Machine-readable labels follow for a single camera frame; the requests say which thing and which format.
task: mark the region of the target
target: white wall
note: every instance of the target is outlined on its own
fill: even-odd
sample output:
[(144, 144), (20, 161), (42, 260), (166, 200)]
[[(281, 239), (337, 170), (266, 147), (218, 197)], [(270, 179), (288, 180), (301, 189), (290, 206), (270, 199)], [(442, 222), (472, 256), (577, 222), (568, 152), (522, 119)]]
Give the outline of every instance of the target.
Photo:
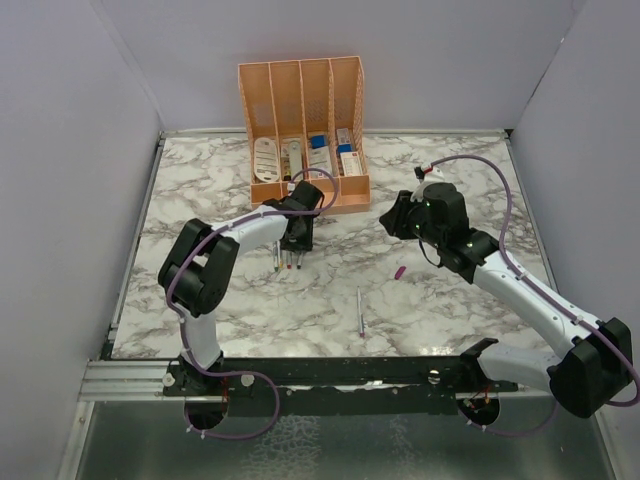
[[(617, 316), (640, 352), (640, 2), (589, 0), (515, 130), (516, 162), (561, 293)], [(626, 398), (634, 394), (630, 387)], [(640, 407), (615, 412), (640, 470)]]
[(0, 15), (0, 476), (54, 478), (159, 123), (85, 0)]
[(92, 1), (169, 129), (243, 126), (238, 63), (352, 54), (366, 127), (513, 128), (584, 2)]

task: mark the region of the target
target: pink eraser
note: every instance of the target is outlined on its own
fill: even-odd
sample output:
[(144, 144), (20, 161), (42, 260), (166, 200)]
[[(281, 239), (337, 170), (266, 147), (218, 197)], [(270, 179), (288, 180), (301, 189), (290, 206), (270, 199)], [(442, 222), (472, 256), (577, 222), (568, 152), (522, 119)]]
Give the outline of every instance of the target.
[(400, 280), (400, 277), (402, 276), (402, 274), (404, 273), (404, 271), (405, 271), (406, 269), (407, 269), (407, 267), (405, 267), (404, 265), (403, 265), (402, 267), (400, 267), (400, 268), (398, 269), (398, 271), (396, 272), (396, 275), (395, 275), (395, 277), (394, 277), (394, 278), (395, 278), (396, 280)]

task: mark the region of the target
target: table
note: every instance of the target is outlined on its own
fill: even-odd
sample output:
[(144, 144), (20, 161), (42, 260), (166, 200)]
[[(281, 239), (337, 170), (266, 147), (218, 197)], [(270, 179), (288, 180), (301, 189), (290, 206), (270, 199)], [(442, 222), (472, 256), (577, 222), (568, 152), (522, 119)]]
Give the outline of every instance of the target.
[[(486, 156), (504, 171), (514, 193), (507, 245), (525, 268), (548, 282), (504, 136), (367, 135), (363, 144), (372, 181), (371, 211), (317, 219), (314, 249), (301, 270), (274, 273), (270, 245), (239, 258), (216, 310), (225, 356), (451, 355), (484, 337), (544, 348), (542, 338), (503, 304), (429, 265), (416, 242), (390, 238), (378, 222), (399, 190), (415, 186), (416, 165), (457, 153)], [(443, 170), (465, 196), (471, 225), (497, 237), (506, 200), (495, 173), (471, 160)], [(246, 213), (248, 194), (246, 137), (166, 139), (112, 358), (178, 355), (177, 318), (164, 303), (157, 272), (187, 220), (211, 223)], [(402, 265), (407, 270), (395, 280)], [(364, 339), (357, 330), (357, 286), (364, 298)]]

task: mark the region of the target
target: metal frame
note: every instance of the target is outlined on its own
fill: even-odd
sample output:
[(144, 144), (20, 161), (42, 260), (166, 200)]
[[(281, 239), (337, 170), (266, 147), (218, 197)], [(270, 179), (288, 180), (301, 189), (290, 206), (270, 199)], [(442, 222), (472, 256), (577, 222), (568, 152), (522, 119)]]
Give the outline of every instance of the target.
[[(515, 161), (511, 143), (509, 137), (504, 130), (421, 130), (421, 129), (365, 129), (365, 134), (379, 135), (379, 136), (400, 136), (400, 135), (416, 135), (416, 136), (498, 136), (505, 140), (509, 157), (514, 166), (516, 172), (516, 178), (520, 185), (520, 190), (524, 198), (525, 206), (531, 223), (533, 225), (534, 233), (538, 241), (540, 252), (542, 255), (543, 263), (551, 287), (557, 291), (557, 286), (553, 271), (549, 262), (549, 259), (544, 248), (544, 244), (540, 237), (538, 224), (535, 220), (533, 211), (530, 208), (529, 198), (526, 193), (526, 189), (521, 180), (521, 175), (518, 169), (518, 165)], [(132, 247), (127, 258), (126, 269), (124, 272), (124, 278), (118, 295), (118, 301), (114, 310), (114, 315), (110, 325), (110, 331), (108, 339), (110, 341), (115, 340), (115, 332), (119, 325), (120, 315), (124, 306), (124, 300), (126, 297), (126, 291), (129, 285), (129, 279), (131, 276), (131, 269), (135, 261), (137, 253), (138, 242), (140, 234), (144, 226), (146, 213), (151, 201), (151, 194), (157, 171), (162, 157), (164, 149), (165, 139), (172, 137), (187, 137), (187, 136), (218, 136), (218, 137), (230, 137), (246, 135), (244, 128), (223, 128), (223, 129), (193, 129), (193, 130), (179, 130), (179, 131), (164, 131), (160, 133), (160, 140), (157, 144), (152, 169), (150, 173), (150, 179), (145, 192), (142, 208), (137, 220), (136, 229), (134, 233), (134, 239)], [(94, 361), (89, 362), (85, 371), (85, 377), (82, 382), (82, 387), (79, 394), (78, 406), (74, 422), (70, 431), (69, 440), (63, 456), (61, 468), (58, 475), (58, 480), (68, 480), (76, 478), (80, 461), (84, 451), (84, 444), (89, 432), (89, 426), (91, 423), (91, 417), (93, 414), (93, 407), (96, 401), (184, 401), (185, 397), (165, 398), (162, 395), (163, 383), (162, 378), (166, 373), (167, 366), (170, 360), (154, 360), (154, 361)], [(458, 393), (457, 397), (464, 397), (465, 394)], [(518, 392), (513, 393), (501, 393), (501, 397), (515, 397), (515, 396), (538, 396), (547, 395), (543, 392), (531, 391), (527, 388), (521, 388)], [(191, 402), (221, 402), (222, 398), (217, 396), (211, 397), (188, 397), (186, 398)], [(599, 426), (600, 435), (603, 445), (606, 449), (607, 456), (614, 470), (614, 474), (618, 480), (624, 480), (626, 477), (624, 468), (620, 456), (616, 454), (615, 448), (613, 448), (615, 440), (615, 433), (610, 427), (610, 421), (607, 417), (609, 412), (598, 412), (595, 417)]]

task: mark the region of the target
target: box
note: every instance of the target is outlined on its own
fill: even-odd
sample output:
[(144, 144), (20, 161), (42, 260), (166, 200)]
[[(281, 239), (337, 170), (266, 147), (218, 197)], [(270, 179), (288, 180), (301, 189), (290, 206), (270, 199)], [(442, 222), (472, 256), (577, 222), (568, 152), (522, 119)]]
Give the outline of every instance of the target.
[[(251, 152), (252, 208), (267, 199), (282, 198), (287, 194), (287, 182), (282, 177), (274, 183), (262, 183), (255, 177), (255, 139), (273, 139), (278, 161), (282, 162), (283, 140), (300, 138), (302, 163), (306, 168), (312, 152), (310, 138), (322, 134), (328, 141), (330, 173), (340, 189), (336, 203), (325, 214), (369, 210), (370, 181), (362, 151), (364, 72), (360, 57), (241, 64), (238, 82)], [(337, 129), (346, 129), (351, 136), (351, 146), (358, 153), (362, 175), (346, 177), (341, 174)], [(333, 186), (328, 179), (310, 178), (307, 174), (305, 179), (320, 188), (327, 201), (333, 196)]]

